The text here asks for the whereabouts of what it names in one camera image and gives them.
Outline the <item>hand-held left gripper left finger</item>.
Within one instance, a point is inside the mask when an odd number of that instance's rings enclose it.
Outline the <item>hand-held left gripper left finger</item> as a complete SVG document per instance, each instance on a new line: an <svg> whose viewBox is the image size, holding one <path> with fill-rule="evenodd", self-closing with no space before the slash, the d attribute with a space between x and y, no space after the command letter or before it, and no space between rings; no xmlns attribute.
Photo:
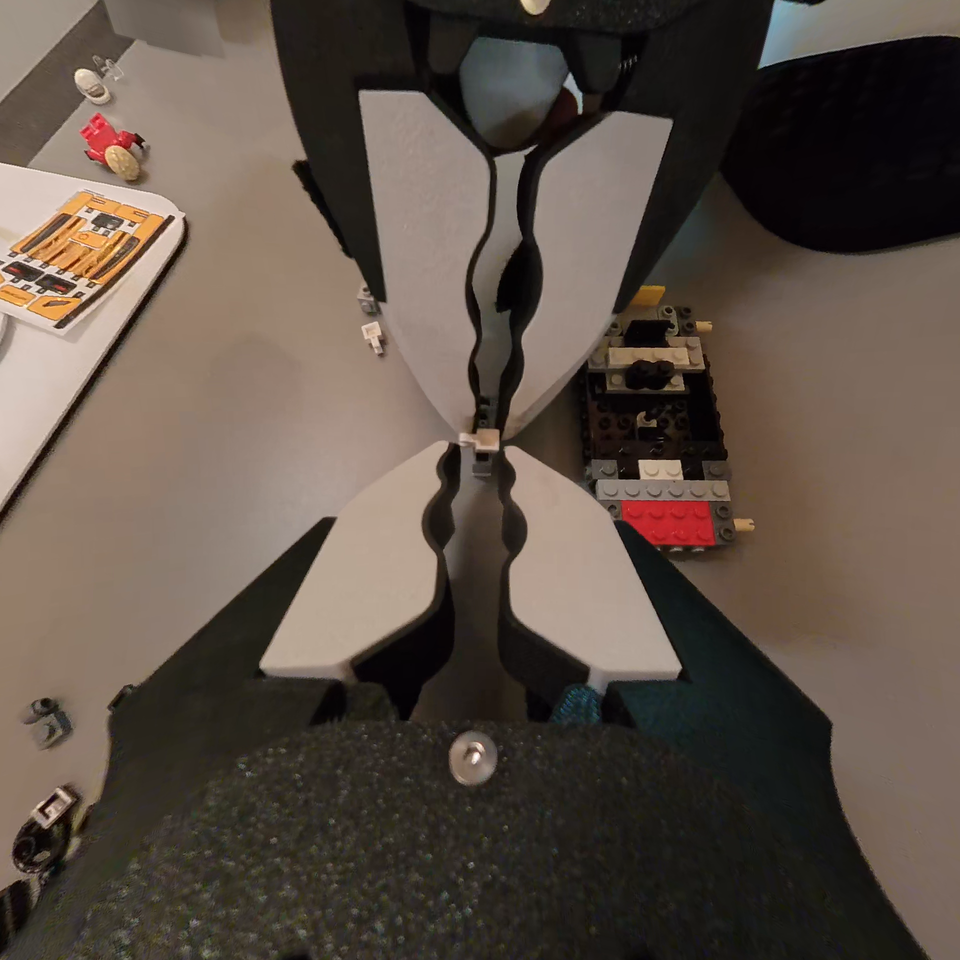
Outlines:
<svg viewBox="0 0 960 960"><path fill-rule="evenodd" d="M355 682L361 664L426 615L440 595L442 547L428 511L458 476L437 441L343 507L259 661L274 678Z"/></svg>

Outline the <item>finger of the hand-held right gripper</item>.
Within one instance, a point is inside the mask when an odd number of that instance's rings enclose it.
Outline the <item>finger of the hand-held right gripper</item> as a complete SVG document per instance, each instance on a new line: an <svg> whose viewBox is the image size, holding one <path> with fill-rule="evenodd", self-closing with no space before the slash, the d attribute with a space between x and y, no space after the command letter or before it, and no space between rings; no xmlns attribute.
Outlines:
<svg viewBox="0 0 960 960"><path fill-rule="evenodd" d="M541 282L521 331L504 440L552 402L609 327L672 127L664 117L606 114L539 172L530 236Z"/></svg>
<svg viewBox="0 0 960 960"><path fill-rule="evenodd" d="M425 92L358 96L392 344L438 414L468 432L477 406L473 274L496 198L493 158Z"/></svg>

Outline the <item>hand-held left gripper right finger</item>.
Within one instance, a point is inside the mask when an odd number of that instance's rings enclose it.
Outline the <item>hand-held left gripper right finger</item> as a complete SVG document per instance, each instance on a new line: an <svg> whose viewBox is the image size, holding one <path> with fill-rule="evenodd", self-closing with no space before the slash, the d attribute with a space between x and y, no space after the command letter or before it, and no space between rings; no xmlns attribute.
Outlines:
<svg viewBox="0 0 960 960"><path fill-rule="evenodd" d="M681 662L611 515L515 446L500 468L502 665L526 689L674 681Z"/></svg>

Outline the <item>dark grey holed brick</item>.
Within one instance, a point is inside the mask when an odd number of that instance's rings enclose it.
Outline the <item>dark grey holed brick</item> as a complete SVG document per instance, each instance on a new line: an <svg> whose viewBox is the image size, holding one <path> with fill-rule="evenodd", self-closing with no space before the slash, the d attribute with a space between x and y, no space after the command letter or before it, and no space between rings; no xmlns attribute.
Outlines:
<svg viewBox="0 0 960 960"><path fill-rule="evenodd" d="M485 395L479 397L476 413L474 415L474 422L472 429L469 433L476 432L479 428L495 428L498 429L497 425L498 418L498 402L495 398L491 398ZM472 464L472 473L476 477L490 477L494 470L494 465L496 458L498 456L499 450L496 453L480 453L477 454L472 450L473 455L473 464Z"/></svg>

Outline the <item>grey desk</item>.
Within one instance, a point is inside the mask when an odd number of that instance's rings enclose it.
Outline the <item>grey desk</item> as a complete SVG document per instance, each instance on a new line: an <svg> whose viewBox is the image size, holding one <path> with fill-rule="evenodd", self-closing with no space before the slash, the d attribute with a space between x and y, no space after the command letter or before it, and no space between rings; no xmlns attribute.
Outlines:
<svg viewBox="0 0 960 960"><path fill-rule="evenodd" d="M2 884L42 774L98 788L117 690L448 436L402 359L362 341L262 26L223 58L123 56L121 123L189 239L2 525ZM874 870L928 953L958 958L958 241L820 255L717 179L654 282L714 325L756 525L679 567L832 719ZM19 719L42 697L74 727L50 750Z"/></svg>

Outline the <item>person's right hand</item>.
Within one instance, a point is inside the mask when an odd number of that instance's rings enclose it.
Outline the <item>person's right hand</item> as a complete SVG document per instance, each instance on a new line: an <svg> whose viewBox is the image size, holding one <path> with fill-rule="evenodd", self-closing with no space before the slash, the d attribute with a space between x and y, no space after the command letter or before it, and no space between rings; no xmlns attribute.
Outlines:
<svg viewBox="0 0 960 960"><path fill-rule="evenodd" d="M576 95L567 86L561 86L539 129L539 142L549 143L561 138L577 126L580 116L581 105Z"/></svg>

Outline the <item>toy brick car base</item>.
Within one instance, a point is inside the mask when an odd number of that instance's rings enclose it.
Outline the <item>toy brick car base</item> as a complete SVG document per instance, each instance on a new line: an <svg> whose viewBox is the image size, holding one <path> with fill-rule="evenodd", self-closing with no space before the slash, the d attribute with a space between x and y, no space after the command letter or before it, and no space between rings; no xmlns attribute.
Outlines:
<svg viewBox="0 0 960 960"><path fill-rule="evenodd" d="M738 517L704 337L713 325L644 285L608 323L573 385L584 485L662 552L701 554L755 531Z"/></svg>

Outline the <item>red brick piece with wheel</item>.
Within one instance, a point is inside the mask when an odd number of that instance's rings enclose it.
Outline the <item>red brick piece with wheel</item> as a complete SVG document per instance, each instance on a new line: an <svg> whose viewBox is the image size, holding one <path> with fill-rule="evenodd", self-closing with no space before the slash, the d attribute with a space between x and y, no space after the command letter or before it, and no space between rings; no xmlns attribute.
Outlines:
<svg viewBox="0 0 960 960"><path fill-rule="evenodd" d="M90 161L107 168L126 183L140 180L142 162L149 153L149 146L141 135L115 128L100 112L89 119L79 134Z"/></svg>

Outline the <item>orange sticker sheet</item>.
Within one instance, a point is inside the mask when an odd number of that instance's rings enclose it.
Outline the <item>orange sticker sheet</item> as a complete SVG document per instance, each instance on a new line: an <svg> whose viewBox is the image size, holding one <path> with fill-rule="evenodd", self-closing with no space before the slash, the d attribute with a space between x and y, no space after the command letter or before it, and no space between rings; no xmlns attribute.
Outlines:
<svg viewBox="0 0 960 960"><path fill-rule="evenodd" d="M65 335L181 218L80 191L2 249L2 313Z"/></svg>

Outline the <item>small grey connector brick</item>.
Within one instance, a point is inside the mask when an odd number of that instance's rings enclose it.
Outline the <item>small grey connector brick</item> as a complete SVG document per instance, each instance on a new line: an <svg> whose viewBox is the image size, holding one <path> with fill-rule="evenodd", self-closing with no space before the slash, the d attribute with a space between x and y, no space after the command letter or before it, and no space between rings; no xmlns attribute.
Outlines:
<svg viewBox="0 0 960 960"><path fill-rule="evenodd" d="M20 722L30 728L38 750L47 751L71 737L72 721L57 699L42 697L32 700L20 713Z"/></svg>

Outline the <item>white tray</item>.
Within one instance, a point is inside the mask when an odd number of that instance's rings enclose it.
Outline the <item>white tray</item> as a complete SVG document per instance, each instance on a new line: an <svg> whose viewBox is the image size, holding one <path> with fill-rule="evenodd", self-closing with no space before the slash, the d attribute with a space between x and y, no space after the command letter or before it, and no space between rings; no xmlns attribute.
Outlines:
<svg viewBox="0 0 960 960"><path fill-rule="evenodd" d="M185 214L167 198L117 184L2 164L1 257L2 250L39 227L81 191L139 209L173 214L179 222L64 335L2 313L2 508L17 496L91 379L186 243Z"/></svg>

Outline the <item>black and white brick piece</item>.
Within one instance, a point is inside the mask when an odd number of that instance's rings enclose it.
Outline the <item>black and white brick piece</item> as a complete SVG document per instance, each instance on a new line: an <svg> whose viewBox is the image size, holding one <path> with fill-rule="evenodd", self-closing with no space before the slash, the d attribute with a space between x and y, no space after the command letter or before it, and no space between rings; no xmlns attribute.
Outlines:
<svg viewBox="0 0 960 960"><path fill-rule="evenodd" d="M61 869L79 843L83 812L83 794L74 784L54 787L30 811L14 838L11 860L15 869L30 878Z"/></svg>

